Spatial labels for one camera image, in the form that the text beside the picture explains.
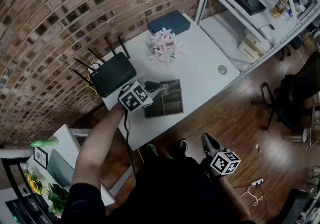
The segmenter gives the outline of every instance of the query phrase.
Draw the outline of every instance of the router antenna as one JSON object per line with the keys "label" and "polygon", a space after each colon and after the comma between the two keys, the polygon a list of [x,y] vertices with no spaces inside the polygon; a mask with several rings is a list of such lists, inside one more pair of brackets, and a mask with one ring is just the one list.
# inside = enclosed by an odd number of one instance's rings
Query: router antenna
{"label": "router antenna", "polygon": [[75,74],[77,74],[81,79],[83,79],[85,82],[89,83],[90,86],[93,87],[93,84],[91,81],[89,81],[87,78],[85,78],[81,73],[79,73],[77,70],[73,69]]}
{"label": "router antenna", "polygon": [[83,62],[81,62],[79,59],[77,59],[77,58],[73,58],[74,60],[76,60],[77,62],[79,62],[80,64],[82,64],[82,65],[84,65],[84,66],[86,66],[87,68],[89,68],[91,71],[95,71],[95,69],[93,69],[92,67],[90,67],[89,65],[87,65],[87,64],[85,64],[85,63],[83,63]]}
{"label": "router antenna", "polygon": [[124,50],[124,52],[125,52],[125,54],[126,54],[126,57],[127,57],[128,59],[130,59],[130,55],[129,55],[127,49],[125,48],[125,45],[124,45],[124,43],[122,42],[120,36],[118,36],[118,41],[120,42],[120,45],[121,45],[121,47],[123,48],[123,50]]}
{"label": "router antenna", "polygon": [[108,44],[109,48],[111,49],[113,55],[115,56],[116,53],[115,53],[113,47],[111,46],[110,42],[107,40],[107,38],[105,36],[103,36],[103,37],[104,37],[105,42]]}
{"label": "router antenna", "polygon": [[93,54],[93,55],[95,55],[97,58],[99,58],[99,60],[101,61],[101,62],[105,62],[96,52],[94,52],[91,48],[89,48],[88,47],[88,50]]}

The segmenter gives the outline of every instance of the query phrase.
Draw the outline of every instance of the white desk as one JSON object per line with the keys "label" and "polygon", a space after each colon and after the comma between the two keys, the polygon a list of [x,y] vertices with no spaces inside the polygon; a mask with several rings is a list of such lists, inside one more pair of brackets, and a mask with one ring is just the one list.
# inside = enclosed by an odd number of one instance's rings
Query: white desk
{"label": "white desk", "polygon": [[[191,22],[191,27],[188,31],[179,34],[177,38],[183,42],[187,53],[178,55],[176,60],[169,65],[153,64],[150,61],[151,52],[146,45],[150,41],[149,31],[125,43],[131,56],[130,61],[137,72],[132,81],[143,76],[158,81],[180,79],[184,107],[184,113],[149,119],[145,118],[143,111],[131,114],[128,125],[130,130],[128,142],[132,150],[143,146],[187,117],[239,75],[239,71],[219,47],[186,14],[184,16]],[[118,47],[115,51],[120,52],[121,50],[121,47]],[[107,54],[104,59],[107,60],[110,57],[112,54]],[[227,67],[227,74],[222,75],[218,72],[219,65]],[[103,98],[108,109],[117,103],[119,91],[120,88]],[[123,119],[119,129],[126,136]]]}
{"label": "white desk", "polygon": [[[74,169],[76,166],[76,159],[79,154],[80,145],[75,138],[75,135],[86,136],[88,134],[88,129],[69,129],[67,125],[63,125],[59,130],[57,130],[50,139],[57,138],[59,140],[59,144],[55,146],[45,146],[42,147],[46,153],[48,153],[48,160],[50,159],[50,155],[53,149],[55,149],[60,156]],[[51,175],[45,170],[42,166],[40,166],[33,158],[32,155],[27,164],[30,169],[37,169],[40,174],[42,174],[49,183],[54,184],[56,181],[51,177]],[[106,190],[106,188],[101,185],[101,196],[105,205],[109,205],[114,203],[113,197]],[[44,195],[44,199],[48,202],[48,197]]]}

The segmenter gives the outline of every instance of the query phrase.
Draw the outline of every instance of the dark blue box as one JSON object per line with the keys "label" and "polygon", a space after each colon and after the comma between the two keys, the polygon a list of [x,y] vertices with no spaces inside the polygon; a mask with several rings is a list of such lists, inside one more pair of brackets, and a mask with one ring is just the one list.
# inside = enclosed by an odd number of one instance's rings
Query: dark blue box
{"label": "dark blue box", "polygon": [[178,10],[173,11],[165,16],[159,17],[148,23],[148,30],[155,34],[162,28],[172,29],[176,35],[189,30],[191,23]]}

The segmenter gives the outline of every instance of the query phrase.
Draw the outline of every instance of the black chair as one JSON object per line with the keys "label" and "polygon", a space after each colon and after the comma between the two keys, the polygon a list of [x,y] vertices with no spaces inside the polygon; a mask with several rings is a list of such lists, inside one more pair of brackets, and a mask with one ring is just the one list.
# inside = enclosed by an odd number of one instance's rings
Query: black chair
{"label": "black chair", "polygon": [[300,39],[299,36],[294,37],[287,45],[285,45],[281,50],[281,57],[280,60],[283,61],[285,57],[285,49],[288,51],[287,55],[291,56],[291,51],[288,47],[288,45],[291,45],[291,47],[294,50],[298,50],[302,46],[302,40]]}
{"label": "black chair", "polygon": [[[266,101],[264,88],[267,88],[270,103]],[[302,69],[295,75],[285,75],[279,88],[275,89],[273,96],[269,85],[263,82],[261,94],[263,102],[252,101],[253,105],[262,104],[271,109],[271,113],[266,126],[262,130],[268,130],[274,113],[278,116],[278,121],[293,131],[301,131],[300,126],[302,116],[311,116],[312,108],[304,108],[304,101],[320,91],[320,53],[313,52]]]}

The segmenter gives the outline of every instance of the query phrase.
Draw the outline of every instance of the artificial flower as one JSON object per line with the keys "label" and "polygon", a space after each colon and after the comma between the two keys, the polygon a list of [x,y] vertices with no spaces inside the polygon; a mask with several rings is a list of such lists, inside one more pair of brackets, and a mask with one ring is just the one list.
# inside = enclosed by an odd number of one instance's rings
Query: artificial flower
{"label": "artificial flower", "polygon": [[153,63],[170,63],[175,58],[175,54],[184,53],[182,43],[180,43],[175,33],[171,34],[171,29],[163,28],[161,31],[156,32],[151,38],[151,44],[148,46],[152,49],[153,53],[149,58]]}
{"label": "artificial flower", "polygon": [[171,29],[167,30],[166,28],[163,27],[162,31],[159,31],[159,33],[162,34],[163,36],[167,37],[167,36],[171,35],[171,31],[172,31]]}
{"label": "artificial flower", "polygon": [[34,172],[27,175],[27,181],[30,185],[33,192],[37,194],[43,193],[43,186],[41,181],[38,179],[38,177],[34,174]]}

